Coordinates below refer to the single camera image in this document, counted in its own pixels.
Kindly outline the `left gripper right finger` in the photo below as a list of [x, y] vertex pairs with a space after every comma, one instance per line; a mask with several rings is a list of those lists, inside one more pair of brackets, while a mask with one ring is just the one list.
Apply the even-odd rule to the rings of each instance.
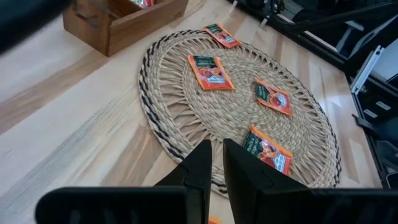
[[223, 140], [224, 179], [235, 224], [304, 224], [306, 186], [267, 165], [232, 139]]

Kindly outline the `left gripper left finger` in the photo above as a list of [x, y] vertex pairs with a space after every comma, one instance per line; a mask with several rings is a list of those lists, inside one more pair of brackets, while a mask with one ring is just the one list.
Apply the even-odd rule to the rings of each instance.
[[208, 224], [212, 147], [203, 140], [169, 174], [156, 183], [167, 191], [156, 215], [160, 224]]

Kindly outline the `round woven placemat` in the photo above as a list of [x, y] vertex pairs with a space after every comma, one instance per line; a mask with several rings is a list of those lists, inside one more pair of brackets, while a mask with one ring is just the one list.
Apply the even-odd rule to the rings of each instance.
[[[234, 90], [203, 90], [189, 55], [218, 57]], [[256, 100], [255, 78], [289, 94], [292, 116]], [[167, 154], [181, 162], [204, 139], [213, 148], [211, 188], [226, 196], [223, 139], [244, 142], [250, 126], [293, 154], [290, 176], [308, 187], [340, 183], [338, 141], [318, 101], [279, 62], [250, 44], [227, 49], [202, 30], [165, 35], [146, 50], [138, 74], [142, 107]]]

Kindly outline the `wooden compartment box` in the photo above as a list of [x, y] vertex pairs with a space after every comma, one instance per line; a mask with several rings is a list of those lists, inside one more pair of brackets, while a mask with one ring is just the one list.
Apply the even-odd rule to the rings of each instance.
[[63, 13], [66, 31], [110, 57], [183, 16], [188, 0], [72, 0]]

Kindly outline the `silver aluminium profile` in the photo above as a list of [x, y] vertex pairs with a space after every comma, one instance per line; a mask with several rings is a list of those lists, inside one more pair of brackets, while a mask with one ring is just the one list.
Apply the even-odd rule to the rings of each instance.
[[353, 82], [351, 83], [350, 90], [352, 94], [357, 95], [360, 92], [383, 51], [384, 47], [378, 45], [369, 53], [361, 68], [358, 70]]

